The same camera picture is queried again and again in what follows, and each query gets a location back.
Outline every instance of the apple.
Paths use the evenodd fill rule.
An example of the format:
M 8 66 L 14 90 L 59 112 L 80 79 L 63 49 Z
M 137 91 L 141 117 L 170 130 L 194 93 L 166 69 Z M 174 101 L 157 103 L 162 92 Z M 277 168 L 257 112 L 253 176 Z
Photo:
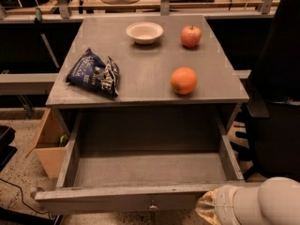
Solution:
M 181 31 L 181 43 L 187 48 L 195 48 L 200 42 L 202 32 L 199 27 L 194 25 L 186 26 Z

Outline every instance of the white bowl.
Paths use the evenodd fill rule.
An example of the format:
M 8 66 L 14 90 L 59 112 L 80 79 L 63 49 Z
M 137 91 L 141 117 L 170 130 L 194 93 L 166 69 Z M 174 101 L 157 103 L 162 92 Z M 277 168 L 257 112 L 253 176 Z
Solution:
M 127 28 L 126 33 L 136 43 L 145 45 L 154 43 L 162 35 L 163 29 L 153 22 L 136 22 Z

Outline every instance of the blue chip bag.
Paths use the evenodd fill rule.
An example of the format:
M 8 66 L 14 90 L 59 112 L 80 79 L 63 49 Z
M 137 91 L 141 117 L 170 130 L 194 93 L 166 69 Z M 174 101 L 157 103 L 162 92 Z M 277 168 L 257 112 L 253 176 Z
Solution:
M 91 90 L 102 90 L 116 98 L 119 72 L 119 67 L 111 57 L 108 57 L 105 65 L 89 48 L 69 72 L 66 82 L 75 83 Z

